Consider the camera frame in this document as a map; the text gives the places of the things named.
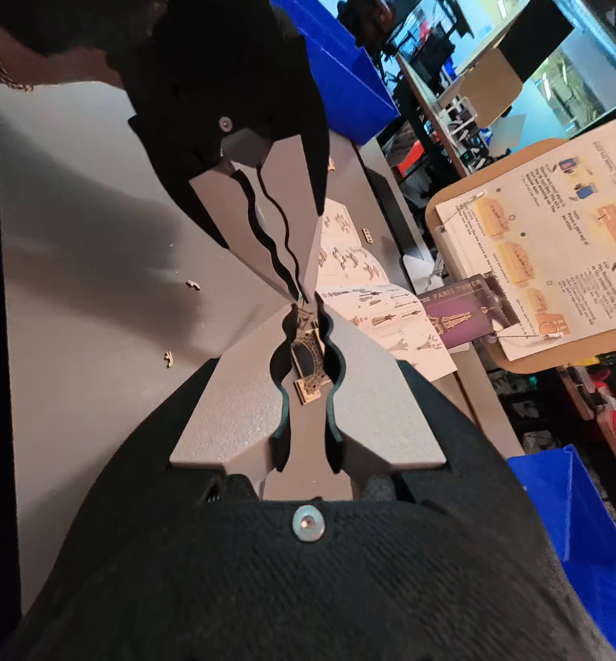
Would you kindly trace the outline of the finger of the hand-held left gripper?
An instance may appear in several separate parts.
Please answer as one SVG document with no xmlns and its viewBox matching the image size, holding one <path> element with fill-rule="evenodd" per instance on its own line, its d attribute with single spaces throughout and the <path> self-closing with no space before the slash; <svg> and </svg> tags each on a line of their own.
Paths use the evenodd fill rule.
<svg viewBox="0 0 616 661">
<path fill-rule="evenodd" d="M 321 220 L 301 136 L 272 141 L 242 129 L 223 141 L 221 154 L 223 161 L 256 171 L 249 177 L 263 194 L 261 207 L 281 258 L 296 278 L 300 299 L 314 302 Z"/>
<path fill-rule="evenodd" d="M 256 171 L 236 162 L 220 161 L 191 179 L 190 186 L 227 243 L 230 252 L 288 300 L 301 294 L 296 278 L 282 260 L 265 209 L 263 194 L 250 175 Z"/>
</svg>

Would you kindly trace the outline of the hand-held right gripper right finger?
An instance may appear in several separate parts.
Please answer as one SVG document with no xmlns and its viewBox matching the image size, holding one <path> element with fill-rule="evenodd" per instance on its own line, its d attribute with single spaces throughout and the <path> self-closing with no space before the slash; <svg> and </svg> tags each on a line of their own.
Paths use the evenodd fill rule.
<svg viewBox="0 0 616 661">
<path fill-rule="evenodd" d="M 446 457 L 400 363 L 316 294 L 322 365 L 332 386 L 325 451 L 358 499 L 375 476 L 440 469 Z"/>
</svg>

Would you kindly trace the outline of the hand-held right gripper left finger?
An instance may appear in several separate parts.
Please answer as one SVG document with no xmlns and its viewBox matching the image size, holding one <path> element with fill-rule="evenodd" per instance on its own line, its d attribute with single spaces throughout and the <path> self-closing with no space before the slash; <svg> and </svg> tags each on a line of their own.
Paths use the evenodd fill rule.
<svg viewBox="0 0 616 661">
<path fill-rule="evenodd" d="M 248 479 L 262 500 L 271 472 L 289 458 L 291 422 L 284 380 L 293 368 L 298 306 L 283 306 L 215 363 L 170 456 L 174 469 Z"/>
</svg>

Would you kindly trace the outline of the wooden tower model section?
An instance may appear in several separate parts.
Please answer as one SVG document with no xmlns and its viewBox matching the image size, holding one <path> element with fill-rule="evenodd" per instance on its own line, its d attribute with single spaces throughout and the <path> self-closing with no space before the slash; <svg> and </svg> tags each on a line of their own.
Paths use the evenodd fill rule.
<svg viewBox="0 0 616 661">
<path fill-rule="evenodd" d="M 297 313 L 297 332 L 291 348 L 291 358 L 298 379 L 294 386 L 303 405 L 320 399 L 321 387 L 331 379 L 324 367 L 325 345 L 319 332 L 319 322 L 313 310 L 307 309 L 304 302 Z"/>
</svg>

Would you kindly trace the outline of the person's left hand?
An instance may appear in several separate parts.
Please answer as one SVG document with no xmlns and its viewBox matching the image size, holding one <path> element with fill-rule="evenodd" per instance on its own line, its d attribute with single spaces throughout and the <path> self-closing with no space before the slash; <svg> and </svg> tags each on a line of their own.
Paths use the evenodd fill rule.
<svg viewBox="0 0 616 661">
<path fill-rule="evenodd" d="M 75 48 L 49 57 L 24 48 L 6 51 L 0 57 L 7 73 L 16 82 L 32 87 L 81 82 L 124 87 L 107 54 L 96 48 Z"/>
</svg>

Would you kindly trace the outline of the white instruction booklet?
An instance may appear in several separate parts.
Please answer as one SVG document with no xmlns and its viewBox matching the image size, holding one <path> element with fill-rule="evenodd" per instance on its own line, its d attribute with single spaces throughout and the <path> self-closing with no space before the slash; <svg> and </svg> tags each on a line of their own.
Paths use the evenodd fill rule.
<svg viewBox="0 0 616 661">
<path fill-rule="evenodd" d="M 417 296 L 393 284 L 362 244 L 347 208 L 325 200 L 316 292 L 338 314 L 428 381 L 457 371 Z"/>
</svg>

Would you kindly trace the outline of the purple tower picture card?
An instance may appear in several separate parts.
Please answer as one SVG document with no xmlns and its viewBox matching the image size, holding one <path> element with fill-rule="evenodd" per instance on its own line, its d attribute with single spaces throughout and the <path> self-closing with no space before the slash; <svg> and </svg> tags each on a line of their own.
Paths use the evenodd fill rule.
<svg viewBox="0 0 616 661">
<path fill-rule="evenodd" d="M 447 350 L 519 324 L 492 271 L 422 293 L 418 299 Z"/>
</svg>

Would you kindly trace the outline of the instruction booklet on clipboard stand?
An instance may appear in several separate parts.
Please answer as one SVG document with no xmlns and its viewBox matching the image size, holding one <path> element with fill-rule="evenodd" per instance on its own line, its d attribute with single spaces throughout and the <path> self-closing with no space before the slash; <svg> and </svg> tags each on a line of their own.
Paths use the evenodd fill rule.
<svg viewBox="0 0 616 661">
<path fill-rule="evenodd" d="M 515 153 L 511 153 L 504 159 L 496 161 L 484 169 L 459 179 L 433 196 L 426 208 L 425 220 L 436 247 L 444 259 L 446 269 L 452 277 L 458 280 L 463 279 L 463 266 L 449 247 L 447 239 L 444 237 L 444 231 L 439 229 L 442 222 L 436 211 L 437 205 L 469 193 L 477 188 L 482 188 L 492 179 L 512 169 L 522 167 L 528 161 L 536 159 L 566 142 L 567 140 L 564 138 L 548 138 L 538 141 Z M 531 374 L 545 369 L 558 368 L 594 355 L 616 351 L 616 329 L 576 340 L 565 345 L 548 348 L 546 351 L 515 361 L 507 359 L 502 348 L 497 344 L 488 344 L 486 351 L 498 367 L 515 374 Z"/>
</svg>

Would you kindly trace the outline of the wooden display board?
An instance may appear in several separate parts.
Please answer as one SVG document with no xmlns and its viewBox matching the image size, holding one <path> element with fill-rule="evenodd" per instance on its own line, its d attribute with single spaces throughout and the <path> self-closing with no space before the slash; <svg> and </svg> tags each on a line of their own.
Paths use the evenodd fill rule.
<svg viewBox="0 0 616 661">
<path fill-rule="evenodd" d="M 523 82 L 500 49 L 491 48 L 463 75 L 459 95 L 468 100 L 482 129 L 512 106 L 522 88 Z"/>
</svg>

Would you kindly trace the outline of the tagged blue plastic bin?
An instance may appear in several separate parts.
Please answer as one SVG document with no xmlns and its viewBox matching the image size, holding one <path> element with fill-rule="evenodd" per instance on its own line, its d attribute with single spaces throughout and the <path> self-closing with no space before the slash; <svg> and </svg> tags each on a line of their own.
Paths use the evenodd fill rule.
<svg viewBox="0 0 616 661">
<path fill-rule="evenodd" d="M 560 564 L 616 651 L 616 525 L 572 446 L 508 458 Z"/>
</svg>

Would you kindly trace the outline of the printed instruction sheet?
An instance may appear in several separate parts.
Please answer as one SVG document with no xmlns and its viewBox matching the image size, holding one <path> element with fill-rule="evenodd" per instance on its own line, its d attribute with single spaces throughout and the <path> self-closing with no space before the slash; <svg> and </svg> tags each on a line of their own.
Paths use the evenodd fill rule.
<svg viewBox="0 0 616 661">
<path fill-rule="evenodd" d="M 616 119 L 436 207 L 464 277 L 492 271 L 510 361 L 616 329 Z"/>
</svg>

